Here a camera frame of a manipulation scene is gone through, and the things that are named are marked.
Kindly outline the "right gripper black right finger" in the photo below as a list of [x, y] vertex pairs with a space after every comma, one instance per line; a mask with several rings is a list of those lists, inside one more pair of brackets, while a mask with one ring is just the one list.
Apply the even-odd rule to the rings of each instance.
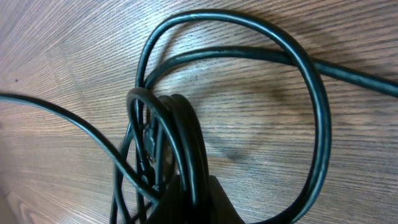
[[210, 191], [210, 223], [244, 224], [244, 221], [233, 207], [218, 179], [210, 175], [208, 181]]

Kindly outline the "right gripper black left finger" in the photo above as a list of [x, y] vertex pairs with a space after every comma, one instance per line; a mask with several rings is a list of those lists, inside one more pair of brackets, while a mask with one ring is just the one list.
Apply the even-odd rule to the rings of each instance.
[[175, 175], [171, 179], [169, 187], [147, 219], [147, 224], [184, 224], [187, 222], [180, 179], [180, 175]]

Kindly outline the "black USB cable long loop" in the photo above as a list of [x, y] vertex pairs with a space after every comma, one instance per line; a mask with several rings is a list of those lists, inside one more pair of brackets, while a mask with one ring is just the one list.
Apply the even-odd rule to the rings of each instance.
[[[255, 30], [272, 39], [279, 50], [258, 47], [210, 47], [174, 56], [146, 74], [147, 61], [160, 36], [185, 22], [221, 21]], [[135, 140], [143, 177], [160, 198], [171, 179], [180, 175], [186, 223], [210, 223], [208, 161], [198, 118], [182, 95], [155, 96], [151, 88], [170, 69], [207, 58], [236, 57], [292, 65], [299, 69], [308, 88], [315, 113], [315, 149], [305, 185], [291, 206], [270, 219], [271, 223], [295, 223], [316, 201], [325, 181], [331, 151], [331, 115], [322, 75], [397, 96], [397, 84], [322, 60], [311, 59], [299, 43], [279, 27], [258, 17], [223, 9], [202, 9], [173, 15], [149, 36], [141, 53], [136, 85], [127, 95], [129, 126], [126, 141]]]

